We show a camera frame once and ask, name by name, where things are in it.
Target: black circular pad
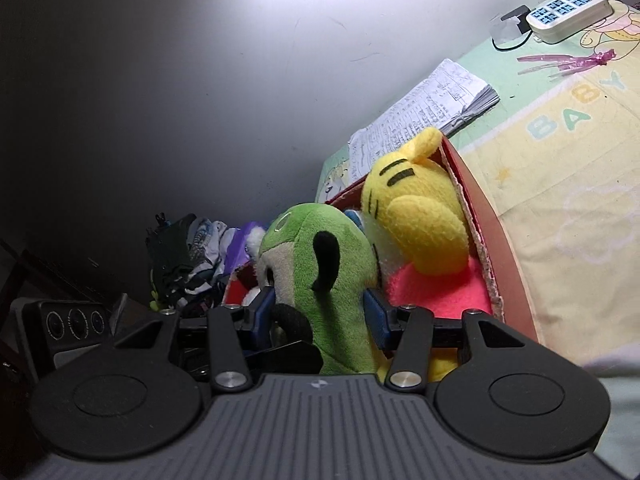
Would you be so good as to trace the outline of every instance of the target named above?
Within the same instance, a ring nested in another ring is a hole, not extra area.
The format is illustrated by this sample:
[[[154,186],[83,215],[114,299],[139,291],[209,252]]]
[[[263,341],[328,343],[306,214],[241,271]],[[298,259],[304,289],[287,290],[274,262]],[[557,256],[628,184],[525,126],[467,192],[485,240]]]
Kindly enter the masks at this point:
[[[463,316],[469,361],[435,392],[445,423],[485,452],[518,460],[593,449],[609,419],[602,384],[505,325],[476,317]]]
[[[496,406],[515,415],[544,415],[564,400],[564,390],[554,380],[535,374],[511,374],[489,387]]]
[[[95,416],[126,415],[145,399],[144,383],[125,375],[92,377],[74,391],[74,403],[78,409]]]
[[[31,399],[36,431],[86,460],[132,458],[175,440],[200,413],[200,391],[149,352],[104,344],[44,377]]]

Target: electrical outlet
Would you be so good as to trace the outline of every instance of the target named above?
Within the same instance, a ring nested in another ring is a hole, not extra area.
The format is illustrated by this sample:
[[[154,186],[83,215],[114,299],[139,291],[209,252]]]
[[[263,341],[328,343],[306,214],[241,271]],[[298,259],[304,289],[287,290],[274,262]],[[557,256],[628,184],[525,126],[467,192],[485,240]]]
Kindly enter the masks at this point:
[[[608,0],[548,0],[533,9],[527,23],[545,43],[559,43],[610,16]]]

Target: metal screw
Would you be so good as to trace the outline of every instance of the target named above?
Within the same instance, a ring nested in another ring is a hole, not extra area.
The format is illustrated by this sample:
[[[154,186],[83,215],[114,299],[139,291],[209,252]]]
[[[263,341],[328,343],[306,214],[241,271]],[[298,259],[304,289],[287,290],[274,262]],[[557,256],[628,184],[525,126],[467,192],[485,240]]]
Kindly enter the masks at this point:
[[[389,377],[389,382],[398,388],[413,388],[422,382],[422,377],[415,372],[396,372]]]
[[[216,375],[216,383],[223,388],[238,388],[246,383],[246,377],[240,372],[221,372]]]

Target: white wall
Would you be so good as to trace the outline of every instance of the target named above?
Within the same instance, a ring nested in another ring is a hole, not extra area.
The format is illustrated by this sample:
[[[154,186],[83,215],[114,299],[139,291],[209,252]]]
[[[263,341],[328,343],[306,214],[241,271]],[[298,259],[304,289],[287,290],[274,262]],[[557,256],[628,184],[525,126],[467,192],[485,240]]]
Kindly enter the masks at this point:
[[[1,221],[145,299],[155,212],[313,200],[352,132],[539,1],[0,0]]]

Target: black cable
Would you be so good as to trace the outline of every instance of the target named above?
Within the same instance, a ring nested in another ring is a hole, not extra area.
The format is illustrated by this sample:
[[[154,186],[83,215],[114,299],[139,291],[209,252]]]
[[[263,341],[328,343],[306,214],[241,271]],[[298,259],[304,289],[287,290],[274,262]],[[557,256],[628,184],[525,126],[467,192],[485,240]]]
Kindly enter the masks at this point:
[[[517,48],[520,48],[521,46],[523,46],[525,43],[527,43],[527,41],[529,41],[529,38],[531,37],[532,34],[533,34],[533,30],[530,30],[529,34],[527,35],[527,37],[524,39],[522,43],[519,43],[516,46],[510,46],[508,48],[500,48],[499,46],[497,46],[495,44],[494,38],[491,38],[491,43],[494,46],[494,49],[497,50],[498,52],[508,52],[510,50],[516,50]]]

